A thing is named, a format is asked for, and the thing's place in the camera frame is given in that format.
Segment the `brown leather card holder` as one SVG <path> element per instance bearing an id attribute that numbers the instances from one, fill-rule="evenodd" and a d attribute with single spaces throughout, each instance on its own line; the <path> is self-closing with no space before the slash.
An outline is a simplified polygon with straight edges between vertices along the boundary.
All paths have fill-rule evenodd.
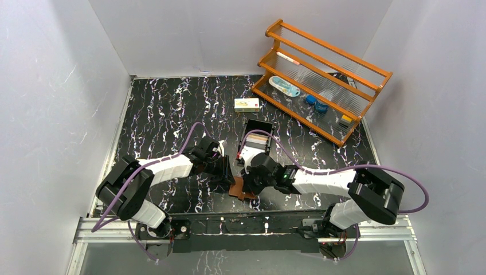
<path id="1" fill-rule="evenodd" d="M 243 179 L 239 176 L 235 176 L 234 184 L 230 186 L 230 189 L 228 191 L 229 196 L 235 197 L 240 201 L 256 199 L 256 196 L 253 193 L 244 192 L 243 187 L 244 187 Z"/>

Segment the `black card tray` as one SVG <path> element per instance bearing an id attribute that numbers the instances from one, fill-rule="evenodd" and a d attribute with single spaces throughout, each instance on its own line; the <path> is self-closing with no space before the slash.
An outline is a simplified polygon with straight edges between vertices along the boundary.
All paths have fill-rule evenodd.
<path id="1" fill-rule="evenodd" d="M 245 142 L 243 142 L 243 138 L 246 136 L 248 132 L 252 130 L 260 130 L 260 131 L 273 134 L 274 129 L 275 128 L 273 124 L 270 122 L 256 120 L 256 119 L 248 119 L 244 123 L 241 139 L 238 142 L 237 155 L 236 155 L 237 163 L 240 166 L 243 166 L 245 163 L 244 159 L 241 157 L 241 153 L 248 155 L 248 153 L 258 154 L 260 152 L 264 152 L 267 155 L 269 155 L 272 139 L 268 135 L 261 132 L 252 132 L 245 139 Z"/>

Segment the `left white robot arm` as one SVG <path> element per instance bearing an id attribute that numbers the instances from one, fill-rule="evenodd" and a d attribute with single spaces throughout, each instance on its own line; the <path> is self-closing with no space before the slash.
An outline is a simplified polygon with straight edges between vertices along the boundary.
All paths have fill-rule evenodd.
<path id="1" fill-rule="evenodd" d="M 229 157 L 223 153 L 221 143 L 207 136 L 180 154 L 149 160 L 123 157 L 99 184 L 96 196 L 120 220 L 137 221 L 149 227 L 155 237 L 165 238 L 171 231 L 171 218 L 147 200 L 150 188 L 201 173 L 210 175 L 217 183 L 235 183 Z"/>

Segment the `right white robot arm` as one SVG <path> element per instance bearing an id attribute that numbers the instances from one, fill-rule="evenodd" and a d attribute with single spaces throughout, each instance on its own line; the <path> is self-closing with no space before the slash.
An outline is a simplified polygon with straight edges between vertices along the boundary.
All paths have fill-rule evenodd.
<path id="1" fill-rule="evenodd" d="M 283 166 L 261 152 L 240 155 L 244 165 L 243 191 L 254 195 L 267 187 L 283 194 L 331 194 L 346 197 L 331 205 L 323 219 L 323 231 L 338 237 L 345 229 L 372 220 L 393 225 L 399 213 L 404 185 L 377 166 L 358 165 L 346 170 L 319 170 Z"/>

